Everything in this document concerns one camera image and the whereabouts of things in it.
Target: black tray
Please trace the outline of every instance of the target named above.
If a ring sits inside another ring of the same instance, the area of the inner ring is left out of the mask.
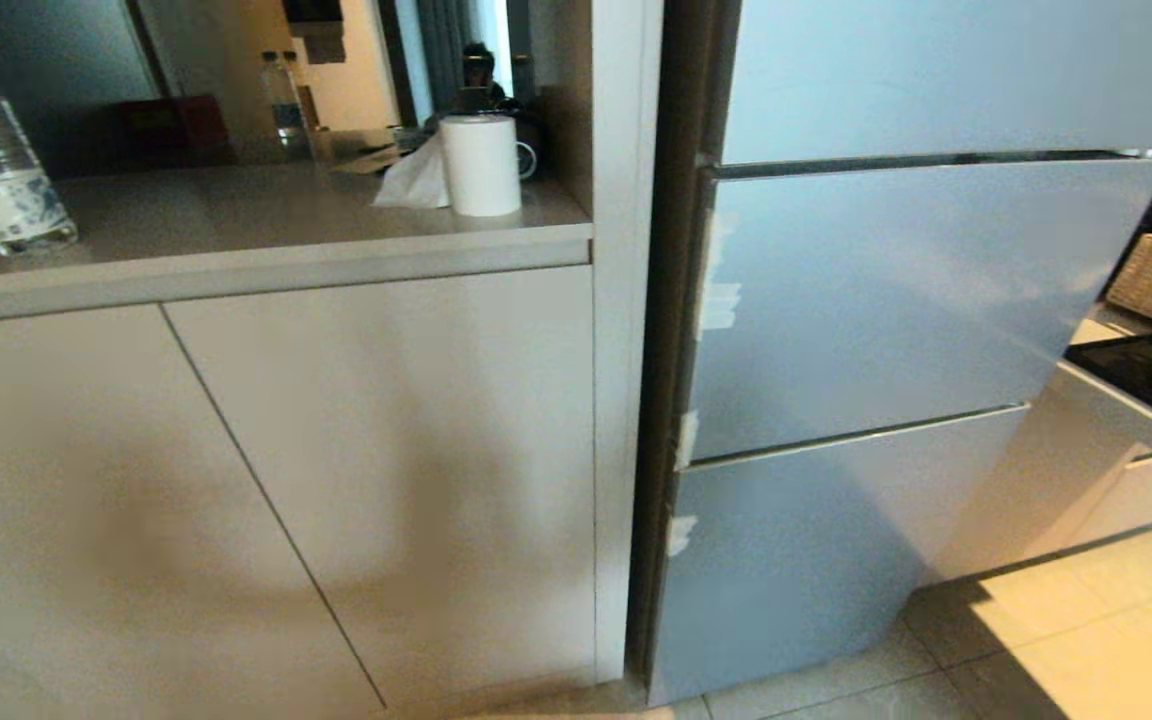
[[[1064,358],[1152,407],[1152,336],[1071,344]]]

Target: refrigerator door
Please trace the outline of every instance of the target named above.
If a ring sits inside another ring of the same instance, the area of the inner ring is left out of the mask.
[[[666,569],[653,705],[879,642],[1024,414],[682,473],[673,518],[691,529]]]
[[[1152,147],[1152,0],[742,0],[721,164]]]
[[[692,458],[1038,395],[1152,196],[1152,160],[719,181]]]

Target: paper towel roll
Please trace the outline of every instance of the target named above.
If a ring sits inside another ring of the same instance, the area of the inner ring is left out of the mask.
[[[462,215],[507,215],[521,209],[513,118],[448,115],[439,123],[452,209]]]

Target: gray countertop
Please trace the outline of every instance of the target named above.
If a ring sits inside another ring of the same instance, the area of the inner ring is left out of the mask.
[[[0,318],[589,262],[593,225],[556,182],[499,218],[372,209],[379,188],[308,162],[60,183],[81,240],[0,258]]]

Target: refrigerator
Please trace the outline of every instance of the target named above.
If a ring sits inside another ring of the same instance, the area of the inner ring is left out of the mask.
[[[881,641],[1152,197],[1152,1],[664,15],[631,657]]]

